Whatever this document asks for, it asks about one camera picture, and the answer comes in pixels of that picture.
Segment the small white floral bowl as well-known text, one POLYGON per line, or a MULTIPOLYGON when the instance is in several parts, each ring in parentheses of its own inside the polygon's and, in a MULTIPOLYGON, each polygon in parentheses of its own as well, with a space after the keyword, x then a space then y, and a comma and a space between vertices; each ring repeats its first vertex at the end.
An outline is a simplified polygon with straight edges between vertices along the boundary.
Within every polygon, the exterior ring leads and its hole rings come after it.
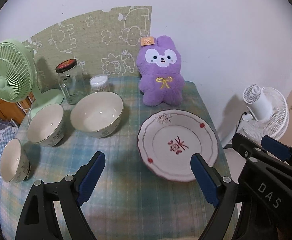
POLYGON ((24 181, 30 172, 30 162, 21 142, 14 138, 4 147, 0 158, 0 175, 6 183, 24 181))

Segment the white floral plate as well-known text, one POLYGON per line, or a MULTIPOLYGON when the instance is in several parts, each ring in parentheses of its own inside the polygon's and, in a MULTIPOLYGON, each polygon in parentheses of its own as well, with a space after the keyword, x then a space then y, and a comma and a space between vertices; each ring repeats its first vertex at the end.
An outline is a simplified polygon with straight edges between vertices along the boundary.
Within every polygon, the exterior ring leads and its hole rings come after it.
POLYGON ((193 154, 199 153, 209 166, 218 157, 217 137, 203 119, 179 109, 160 111, 142 123, 137 147, 145 165, 170 181, 190 182, 193 154))

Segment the medium white floral bowl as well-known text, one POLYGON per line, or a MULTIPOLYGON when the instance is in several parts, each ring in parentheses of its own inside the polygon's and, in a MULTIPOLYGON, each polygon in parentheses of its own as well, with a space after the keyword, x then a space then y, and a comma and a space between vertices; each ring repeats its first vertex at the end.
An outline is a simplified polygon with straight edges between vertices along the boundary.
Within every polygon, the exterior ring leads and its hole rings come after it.
POLYGON ((64 137, 64 109, 52 104, 41 109, 30 122, 27 137, 33 144, 53 147, 64 137))

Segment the large white bowl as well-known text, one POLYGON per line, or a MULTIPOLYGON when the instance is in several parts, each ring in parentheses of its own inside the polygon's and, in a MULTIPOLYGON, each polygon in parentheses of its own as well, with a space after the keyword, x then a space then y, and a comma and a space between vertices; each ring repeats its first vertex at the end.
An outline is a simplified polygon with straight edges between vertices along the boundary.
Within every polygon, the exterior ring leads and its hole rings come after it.
POLYGON ((113 133, 124 111, 122 98, 113 92, 95 92, 81 99, 70 113, 72 126, 95 138, 113 133))

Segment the white standing fan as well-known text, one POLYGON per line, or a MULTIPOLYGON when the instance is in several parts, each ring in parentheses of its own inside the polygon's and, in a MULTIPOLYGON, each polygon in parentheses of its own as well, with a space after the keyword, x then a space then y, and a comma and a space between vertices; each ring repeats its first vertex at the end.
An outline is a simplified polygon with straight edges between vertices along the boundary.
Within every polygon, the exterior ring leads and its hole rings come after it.
POLYGON ((289 107, 283 94, 272 87, 250 85, 243 92, 247 110, 241 115, 234 129, 222 139, 223 148, 231 144, 236 133, 241 133, 256 143, 268 135, 279 140, 289 125, 289 107))

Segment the plaid tablecloth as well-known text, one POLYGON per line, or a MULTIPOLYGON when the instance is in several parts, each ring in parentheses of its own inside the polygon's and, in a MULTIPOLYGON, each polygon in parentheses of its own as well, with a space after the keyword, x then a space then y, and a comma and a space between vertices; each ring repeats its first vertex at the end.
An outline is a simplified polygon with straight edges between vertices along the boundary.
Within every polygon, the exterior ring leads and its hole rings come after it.
POLYGON ((89 199, 81 207, 98 239, 164 239, 199 237, 213 214, 196 181, 179 183, 155 175, 143 163, 137 148, 141 124, 168 109, 143 105, 135 76, 113 77, 111 89, 124 102, 120 125, 105 138, 94 138, 65 124, 63 139, 55 147, 28 141, 27 121, 20 125, 20 140, 31 164, 28 180, 4 183, 1 189, 1 227, 6 239, 14 239, 26 197, 34 181, 60 181, 89 162, 96 151, 105 154, 106 165, 89 199))

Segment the purple plush bunny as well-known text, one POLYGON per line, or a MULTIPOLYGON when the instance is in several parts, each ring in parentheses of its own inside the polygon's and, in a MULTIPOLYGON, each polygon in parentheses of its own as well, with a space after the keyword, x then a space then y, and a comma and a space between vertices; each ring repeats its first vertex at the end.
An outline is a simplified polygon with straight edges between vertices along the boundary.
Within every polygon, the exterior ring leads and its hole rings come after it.
POLYGON ((136 65, 141 75, 138 87, 143 93, 143 104, 181 104, 185 85, 181 62, 181 55, 171 37, 163 35, 141 39, 136 65))

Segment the glass jar black lid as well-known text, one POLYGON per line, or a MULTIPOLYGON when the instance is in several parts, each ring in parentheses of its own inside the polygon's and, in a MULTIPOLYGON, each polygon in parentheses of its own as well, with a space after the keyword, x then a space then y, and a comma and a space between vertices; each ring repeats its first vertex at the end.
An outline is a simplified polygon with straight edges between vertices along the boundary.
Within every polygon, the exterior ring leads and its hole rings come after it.
POLYGON ((58 84, 68 104, 76 105, 86 95, 83 72, 77 66, 76 59, 61 62, 55 72, 58 75, 58 84))

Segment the cotton swab container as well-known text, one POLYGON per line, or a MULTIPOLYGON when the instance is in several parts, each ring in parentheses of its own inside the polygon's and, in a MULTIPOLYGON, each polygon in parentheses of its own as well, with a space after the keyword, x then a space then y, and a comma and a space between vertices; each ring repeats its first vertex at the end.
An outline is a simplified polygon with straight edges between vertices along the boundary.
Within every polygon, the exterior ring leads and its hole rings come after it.
POLYGON ((109 79, 107 75, 96 75, 89 81, 91 92, 109 92, 109 79))

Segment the green desk fan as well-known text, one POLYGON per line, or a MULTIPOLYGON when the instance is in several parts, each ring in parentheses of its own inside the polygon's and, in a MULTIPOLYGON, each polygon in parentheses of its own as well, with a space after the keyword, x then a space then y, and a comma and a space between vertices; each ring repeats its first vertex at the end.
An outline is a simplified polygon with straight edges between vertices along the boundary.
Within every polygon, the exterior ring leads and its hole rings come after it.
POLYGON ((44 93, 39 89, 32 48, 14 39, 0 42, 0 99, 16 103, 29 94, 35 99, 30 108, 30 118, 48 105, 60 105, 64 98, 59 89, 44 93))

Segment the green cartoon wall mat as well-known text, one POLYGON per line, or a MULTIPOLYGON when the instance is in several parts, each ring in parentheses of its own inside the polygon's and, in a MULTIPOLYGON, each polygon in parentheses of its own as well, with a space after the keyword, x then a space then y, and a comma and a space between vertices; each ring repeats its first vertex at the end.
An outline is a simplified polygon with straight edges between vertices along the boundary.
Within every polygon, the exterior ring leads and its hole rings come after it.
POLYGON ((138 76, 135 61, 143 37, 150 35, 152 7, 132 5, 97 10, 57 22, 23 41, 34 51, 38 85, 58 85, 55 68, 75 59, 85 80, 99 74, 138 76))

